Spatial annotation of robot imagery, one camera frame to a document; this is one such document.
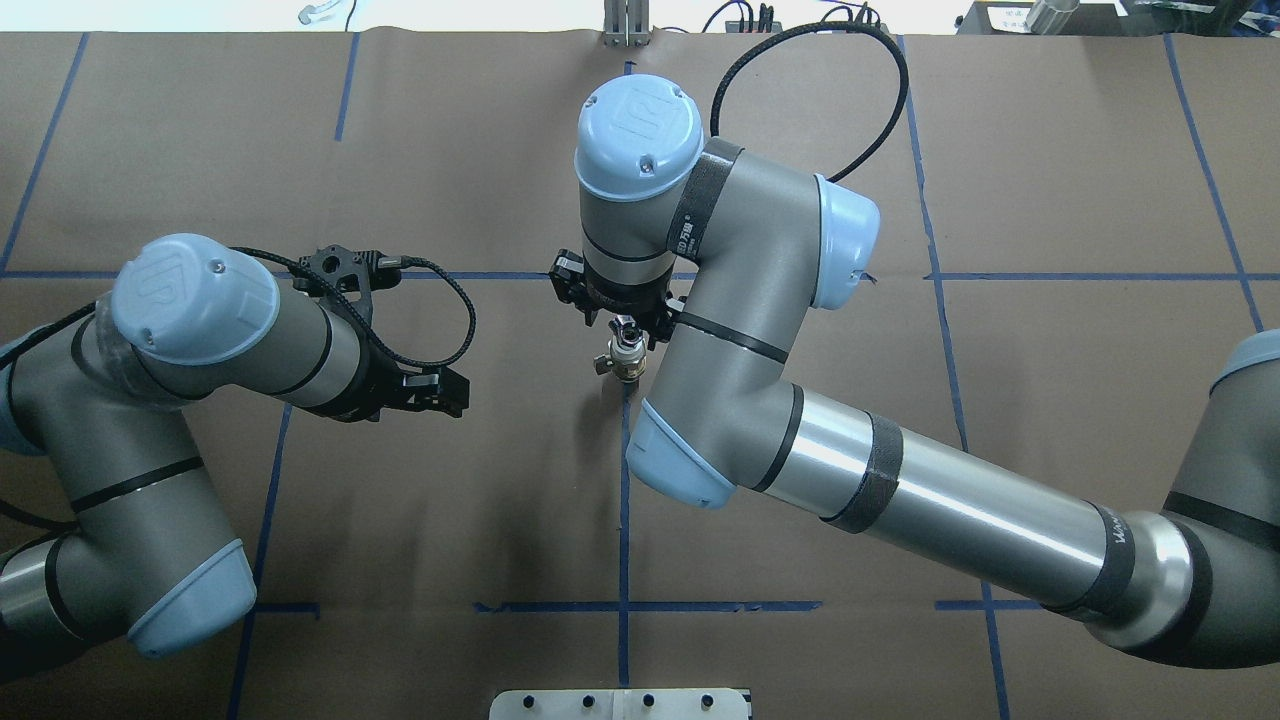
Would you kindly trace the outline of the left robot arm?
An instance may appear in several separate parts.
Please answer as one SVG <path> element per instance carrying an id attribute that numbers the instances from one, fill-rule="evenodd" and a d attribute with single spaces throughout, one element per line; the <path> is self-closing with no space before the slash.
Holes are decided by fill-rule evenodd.
<path id="1" fill-rule="evenodd" d="M 460 416 L 468 380 L 389 348 L 371 295 L 422 258 L 340 246 L 292 260 L 175 233 L 111 290 L 3 347 L 3 447 L 52 464 L 73 519 L 14 511 L 45 534 L 3 555 L 3 680 L 119 637 L 147 659 L 198 644 L 255 606 L 257 584 L 184 409 L 238 386 L 316 416 Z"/>

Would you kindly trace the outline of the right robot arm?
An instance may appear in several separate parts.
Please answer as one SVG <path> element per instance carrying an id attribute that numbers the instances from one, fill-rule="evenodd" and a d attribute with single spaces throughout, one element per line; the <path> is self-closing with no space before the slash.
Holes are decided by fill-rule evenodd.
<path id="1" fill-rule="evenodd" d="M 708 137 L 673 81 L 585 99 L 573 154 L 582 281 L 636 319 L 696 265 L 626 459 L 653 489 L 719 509 L 737 489 L 980 578 L 1179 667 L 1277 661 L 1277 332 L 1230 354 L 1166 500 L 1108 509 L 788 380 L 812 309 L 837 310 L 881 214 L 814 173 Z"/>

